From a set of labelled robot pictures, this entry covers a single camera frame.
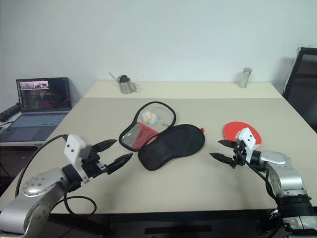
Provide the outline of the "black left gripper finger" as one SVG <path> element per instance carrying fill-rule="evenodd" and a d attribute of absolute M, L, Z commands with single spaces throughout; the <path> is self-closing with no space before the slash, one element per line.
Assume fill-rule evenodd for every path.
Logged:
<path fill-rule="evenodd" d="M 125 154 L 115 159 L 111 164 L 106 166 L 106 173 L 112 174 L 122 168 L 133 156 L 133 153 Z"/>
<path fill-rule="evenodd" d="M 110 148 L 114 143 L 116 143 L 116 139 L 108 139 L 101 141 L 97 144 L 92 145 L 92 150 L 94 150 L 96 153 L 102 152 Z"/>

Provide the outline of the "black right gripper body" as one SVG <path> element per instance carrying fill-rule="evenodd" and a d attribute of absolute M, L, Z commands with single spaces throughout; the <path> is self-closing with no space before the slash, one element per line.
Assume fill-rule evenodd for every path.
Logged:
<path fill-rule="evenodd" d="M 229 141 L 233 148 L 234 156 L 231 167 L 234 169 L 237 165 L 244 166 L 246 162 L 246 144 L 243 141 Z"/>

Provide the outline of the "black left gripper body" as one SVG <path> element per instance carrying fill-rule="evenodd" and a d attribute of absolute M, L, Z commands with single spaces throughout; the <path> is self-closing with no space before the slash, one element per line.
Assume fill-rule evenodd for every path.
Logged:
<path fill-rule="evenodd" d="M 81 160 L 82 168 L 89 179 L 96 178 L 106 172 L 106 165 L 100 162 L 99 152 L 97 146 L 92 146 L 88 155 Z"/>

